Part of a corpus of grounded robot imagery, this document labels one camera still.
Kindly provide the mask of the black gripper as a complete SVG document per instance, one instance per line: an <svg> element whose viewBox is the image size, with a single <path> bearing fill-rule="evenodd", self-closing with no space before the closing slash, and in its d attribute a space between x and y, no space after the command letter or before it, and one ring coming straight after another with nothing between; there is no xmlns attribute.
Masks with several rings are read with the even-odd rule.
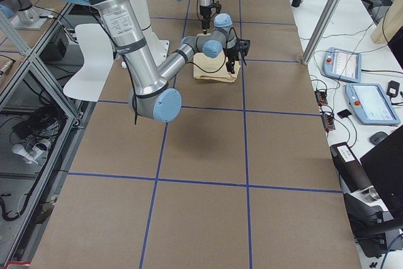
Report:
<svg viewBox="0 0 403 269"><path fill-rule="evenodd" d="M239 48L238 46L233 46L231 48L224 49L224 54L227 58L227 62L225 63L226 69L228 73L235 73L235 62L239 62Z"/></svg>
<svg viewBox="0 0 403 269"><path fill-rule="evenodd" d="M212 15L212 5L199 6L199 15L201 21L201 27L203 28L203 34L207 34L207 28L210 28L210 20Z"/></svg>

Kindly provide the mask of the spare robot arm background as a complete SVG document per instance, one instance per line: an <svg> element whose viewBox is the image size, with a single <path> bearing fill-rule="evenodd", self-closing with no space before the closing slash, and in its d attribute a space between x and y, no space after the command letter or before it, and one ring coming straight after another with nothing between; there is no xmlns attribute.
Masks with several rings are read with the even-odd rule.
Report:
<svg viewBox="0 0 403 269"><path fill-rule="evenodd" d="M18 30L39 30L47 19L30 0L1 0L1 12Z"/></svg>

